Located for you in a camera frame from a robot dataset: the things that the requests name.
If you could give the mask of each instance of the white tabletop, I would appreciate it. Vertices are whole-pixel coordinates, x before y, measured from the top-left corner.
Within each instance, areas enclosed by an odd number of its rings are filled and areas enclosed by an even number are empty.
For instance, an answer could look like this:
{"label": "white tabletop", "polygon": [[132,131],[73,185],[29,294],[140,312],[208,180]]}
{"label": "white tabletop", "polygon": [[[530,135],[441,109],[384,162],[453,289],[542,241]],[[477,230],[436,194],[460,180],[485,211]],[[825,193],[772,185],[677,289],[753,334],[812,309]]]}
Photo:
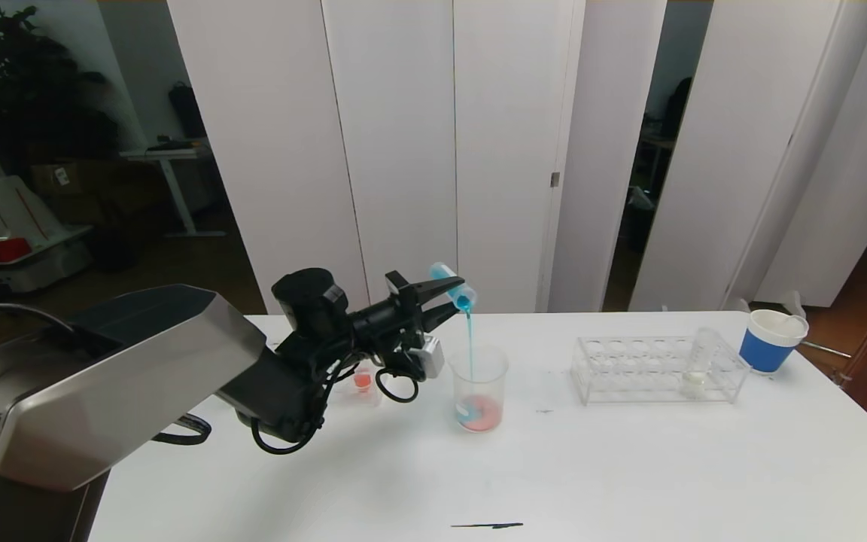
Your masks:
{"label": "white tabletop", "polygon": [[[453,421],[449,370],[411,404],[327,408],[285,457],[256,449],[209,398],[193,410],[213,425],[204,445],[148,443],[113,469],[90,540],[867,540],[867,415],[802,356],[751,375],[734,405],[582,407],[571,387],[576,336],[708,326],[737,346],[746,318],[475,315],[478,342],[510,357],[488,434]],[[289,332],[282,316],[254,321],[271,342]],[[467,344],[462,318],[436,335]],[[524,525],[450,527],[480,522]]]}

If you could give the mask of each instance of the white cabinet door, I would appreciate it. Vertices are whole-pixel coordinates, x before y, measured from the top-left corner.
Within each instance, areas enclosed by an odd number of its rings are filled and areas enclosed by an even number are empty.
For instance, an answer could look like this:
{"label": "white cabinet door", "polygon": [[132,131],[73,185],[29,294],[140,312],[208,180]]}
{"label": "white cabinet door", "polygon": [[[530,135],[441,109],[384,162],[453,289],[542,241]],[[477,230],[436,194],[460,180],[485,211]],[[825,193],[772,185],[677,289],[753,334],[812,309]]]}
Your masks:
{"label": "white cabinet door", "polygon": [[830,306],[867,246],[867,45],[757,300]]}
{"label": "white cabinet door", "polygon": [[323,0],[372,303],[394,269],[457,266],[450,0]]}
{"label": "white cabinet door", "polygon": [[171,0],[169,11],[256,282],[333,272],[367,303],[319,2]]}
{"label": "white cabinet door", "polygon": [[478,312],[546,309],[584,0],[454,3],[458,273]]}
{"label": "white cabinet door", "polygon": [[601,309],[665,6],[609,0],[585,9],[551,312]]}
{"label": "white cabinet door", "polygon": [[838,10],[830,0],[715,2],[632,311],[723,304]]}

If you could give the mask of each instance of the black cable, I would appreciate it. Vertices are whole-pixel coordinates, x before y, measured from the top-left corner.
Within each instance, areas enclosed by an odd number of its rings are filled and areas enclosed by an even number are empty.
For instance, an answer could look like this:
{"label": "black cable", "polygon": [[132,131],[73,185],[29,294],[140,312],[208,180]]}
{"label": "black cable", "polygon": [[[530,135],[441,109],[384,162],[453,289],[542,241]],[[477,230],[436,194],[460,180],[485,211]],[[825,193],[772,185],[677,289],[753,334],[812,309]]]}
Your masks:
{"label": "black cable", "polygon": [[[343,380],[344,378],[349,377],[351,374],[354,374],[355,370],[357,370],[356,364],[354,364],[354,366],[350,370],[348,370],[347,373],[340,374],[340,369],[338,366],[337,370],[334,371],[334,373],[331,373],[330,376],[332,378],[327,378],[327,387],[323,390],[323,399],[321,401],[321,404],[319,405],[320,408],[318,409],[321,415],[323,411],[326,411],[327,399],[330,399],[330,392],[333,391],[333,385]],[[259,432],[259,425],[260,421],[258,418],[253,418],[250,420],[250,430],[252,436],[254,436],[254,442],[256,443],[256,446],[259,446],[259,449],[263,450],[263,452],[272,453],[274,455],[286,455],[289,453],[298,452],[299,449],[302,449],[302,447],[306,446],[307,443],[310,442],[310,440],[313,438],[313,435],[316,434],[317,429],[320,428],[320,425],[316,425],[311,428],[310,432],[307,433],[307,435],[303,437],[303,439],[300,439],[298,443],[295,443],[295,445],[289,447],[275,447],[263,442],[263,436],[260,435]]]}
{"label": "black cable", "polygon": [[410,401],[413,401],[413,399],[417,398],[417,394],[419,394],[419,392],[420,392],[420,387],[419,387],[419,385],[417,385],[416,380],[413,380],[413,378],[410,378],[410,382],[413,383],[413,394],[410,395],[410,397],[397,397],[396,395],[392,394],[385,387],[385,385],[383,385],[383,381],[381,379],[381,376],[383,376],[385,374],[392,374],[392,373],[390,373],[389,370],[386,370],[386,368],[382,368],[381,370],[376,371],[376,377],[375,378],[376,378],[376,387],[378,387],[379,390],[382,391],[384,395],[386,395],[386,397],[389,397],[390,400],[396,401],[398,403],[409,403]]}
{"label": "black cable", "polygon": [[68,322],[65,322],[59,316],[42,311],[42,309],[36,309],[34,306],[18,305],[17,303],[0,303],[0,312],[18,312],[22,313],[22,315],[35,316],[39,320],[44,320],[59,327],[59,329],[74,336],[75,339],[79,339],[79,333]]}
{"label": "black cable", "polygon": [[196,435],[173,435],[172,433],[159,433],[152,440],[158,443],[168,443],[168,445],[176,446],[195,446],[202,445],[209,438],[209,434],[213,432],[209,422],[199,416],[192,414],[184,414],[179,416],[175,422],[180,428],[190,429],[196,432]]}

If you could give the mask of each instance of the potted plant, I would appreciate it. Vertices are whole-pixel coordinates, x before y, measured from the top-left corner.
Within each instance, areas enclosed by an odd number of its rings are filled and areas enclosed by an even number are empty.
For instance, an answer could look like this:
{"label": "potted plant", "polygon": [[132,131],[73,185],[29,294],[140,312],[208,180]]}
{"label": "potted plant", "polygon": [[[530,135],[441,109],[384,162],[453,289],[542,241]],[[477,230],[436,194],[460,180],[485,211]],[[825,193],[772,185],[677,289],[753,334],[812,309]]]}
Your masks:
{"label": "potted plant", "polygon": [[106,158],[117,150],[117,124],[87,104],[99,72],[82,72],[31,17],[0,8],[0,162],[8,174],[55,157]]}

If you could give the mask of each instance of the blue liquid stream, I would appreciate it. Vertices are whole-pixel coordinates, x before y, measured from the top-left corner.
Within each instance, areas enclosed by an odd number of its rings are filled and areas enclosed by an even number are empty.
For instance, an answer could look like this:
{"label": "blue liquid stream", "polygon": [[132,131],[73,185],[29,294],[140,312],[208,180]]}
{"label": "blue liquid stream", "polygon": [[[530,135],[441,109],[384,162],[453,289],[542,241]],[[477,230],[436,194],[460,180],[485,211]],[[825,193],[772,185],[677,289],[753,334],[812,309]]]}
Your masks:
{"label": "blue liquid stream", "polygon": [[467,360],[470,364],[470,381],[474,381],[474,320],[470,311],[467,313]]}

